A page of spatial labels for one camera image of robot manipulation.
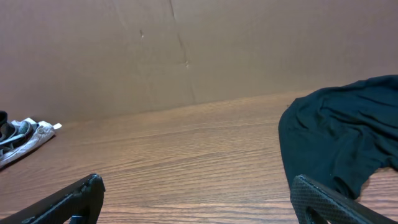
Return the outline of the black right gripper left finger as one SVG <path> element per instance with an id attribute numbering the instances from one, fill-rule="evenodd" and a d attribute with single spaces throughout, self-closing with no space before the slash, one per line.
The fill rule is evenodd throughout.
<path id="1" fill-rule="evenodd" d="M 1 224 L 89 223 L 98 221 L 104 202 L 102 177 L 90 174 L 31 206 L 1 220 Z"/>

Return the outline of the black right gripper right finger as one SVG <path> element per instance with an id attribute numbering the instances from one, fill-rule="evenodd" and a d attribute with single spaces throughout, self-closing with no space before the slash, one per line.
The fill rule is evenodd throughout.
<path id="1" fill-rule="evenodd" d="M 294 178 L 290 201 L 300 224 L 395 224 L 306 175 Z"/>

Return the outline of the black polo shirt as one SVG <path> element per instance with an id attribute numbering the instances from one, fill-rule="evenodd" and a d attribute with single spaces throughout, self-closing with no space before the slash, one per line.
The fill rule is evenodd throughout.
<path id="1" fill-rule="evenodd" d="M 0 127 L 7 123 L 8 115 L 5 111 L 0 111 Z"/>

